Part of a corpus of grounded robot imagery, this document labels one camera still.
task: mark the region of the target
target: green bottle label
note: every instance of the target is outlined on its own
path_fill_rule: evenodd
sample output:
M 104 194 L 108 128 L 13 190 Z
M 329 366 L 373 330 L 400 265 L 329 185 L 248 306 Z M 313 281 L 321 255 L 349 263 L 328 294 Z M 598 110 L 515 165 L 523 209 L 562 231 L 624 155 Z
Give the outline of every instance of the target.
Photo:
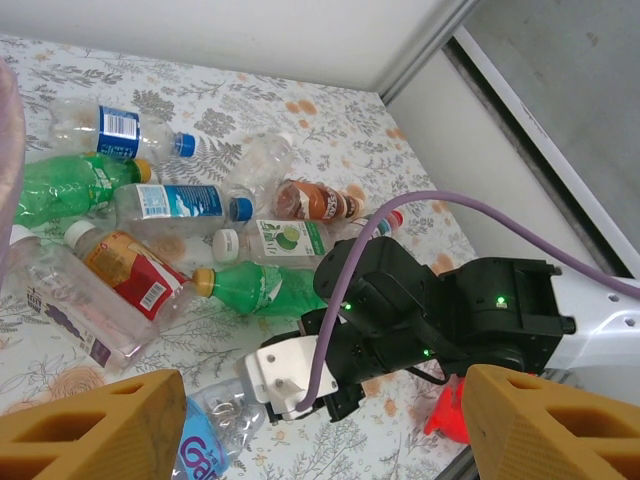
M 313 222 L 258 220 L 268 257 L 313 257 L 326 253 L 318 225 Z
M 264 265 L 262 268 L 262 278 L 260 278 L 260 292 L 258 301 L 251 313 L 266 307 L 273 299 L 276 298 L 280 287 L 282 287 L 282 275 L 280 275 L 280 267 Z
M 87 157 L 86 162 L 91 166 L 95 183 L 89 186 L 89 195 L 93 202 L 92 210 L 105 208 L 113 196 L 113 184 L 104 171 L 104 159 L 100 155 Z

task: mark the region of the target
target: barcode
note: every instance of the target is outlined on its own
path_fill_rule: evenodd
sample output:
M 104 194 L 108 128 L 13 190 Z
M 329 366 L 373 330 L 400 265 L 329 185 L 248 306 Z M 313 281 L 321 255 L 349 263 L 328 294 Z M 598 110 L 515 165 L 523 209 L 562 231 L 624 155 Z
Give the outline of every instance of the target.
M 153 306 L 166 290 L 167 289 L 164 288 L 164 285 L 158 282 L 154 283 L 147 294 L 144 296 L 144 298 L 140 301 L 140 305 L 151 311 Z
M 105 113 L 103 128 L 103 133 L 105 135 L 127 138 L 130 140 L 137 139 L 138 121 L 135 118 L 120 117 L 118 115 Z

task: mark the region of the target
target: yellow bottle cap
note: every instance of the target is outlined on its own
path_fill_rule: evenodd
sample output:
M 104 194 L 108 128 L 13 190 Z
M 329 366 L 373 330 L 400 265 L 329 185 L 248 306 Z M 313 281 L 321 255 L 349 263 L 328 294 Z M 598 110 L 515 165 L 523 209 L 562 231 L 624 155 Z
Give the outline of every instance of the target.
M 133 163 L 138 167 L 140 172 L 140 183 L 147 183 L 151 180 L 151 165 L 144 158 L 136 158 Z
M 213 294 L 216 272 L 211 268 L 197 268 L 193 272 L 193 283 L 196 284 L 196 294 L 201 297 L 210 297 Z

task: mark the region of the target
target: water bottle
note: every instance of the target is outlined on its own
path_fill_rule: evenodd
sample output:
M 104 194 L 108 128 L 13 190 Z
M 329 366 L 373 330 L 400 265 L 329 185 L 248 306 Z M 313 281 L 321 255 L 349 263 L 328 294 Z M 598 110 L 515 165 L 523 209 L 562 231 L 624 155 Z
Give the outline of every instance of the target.
M 64 241 L 91 271 L 161 326 L 180 316 L 194 297 L 189 278 L 125 232 L 105 232 L 80 220 Z
M 230 194 L 243 196 L 244 189 L 253 194 L 255 211 L 268 204 L 293 162 L 293 137 L 288 132 L 257 137 L 249 151 L 225 178 Z
M 237 378 L 189 395 L 171 480 L 221 478 L 265 416 L 264 406 L 247 398 Z
M 195 152 L 195 137 L 174 133 L 165 121 L 151 115 L 75 98 L 56 99 L 49 111 L 50 142 L 63 153 L 98 152 L 158 163 L 171 155 L 191 157 Z
M 141 240 L 169 233 L 204 236 L 249 220 L 252 202 L 245 196 L 231 198 L 215 185 L 129 185 L 115 194 L 116 221 Z
M 150 178 L 145 160 L 120 162 L 95 153 L 30 163 L 25 165 L 14 223 L 33 228 L 55 218 L 84 215 L 106 207 L 118 187 Z
M 315 269 L 333 244 L 322 223 L 257 219 L 240 232 L 218 230 L 212 249 L 218 263 L 252 260 L 261 265 Z
M 241 315 L 300 317 L 327 304 L 313 290 L 313 270 L 242 262 L 224 271 L 198 268 L 196 293 L 215 297 Z
M 121 373 L 158 337 L 148 321 L 65 247 L 14 225 L 6 285 L 98 365 Z

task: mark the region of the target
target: blue bottle cap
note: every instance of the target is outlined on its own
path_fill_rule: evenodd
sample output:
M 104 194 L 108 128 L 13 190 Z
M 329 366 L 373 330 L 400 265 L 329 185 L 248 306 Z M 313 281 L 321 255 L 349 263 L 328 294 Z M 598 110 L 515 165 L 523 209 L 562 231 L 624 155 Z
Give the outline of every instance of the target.
M 229 202 L 229 218 L 233 222 L 246 222 L 253 216 L 251 200 L 244 197 L 232 198 Z
M 176 135 L 176 150 L 181 157 L 193 157 L 196 151 L 196 137 L 188 133 Z

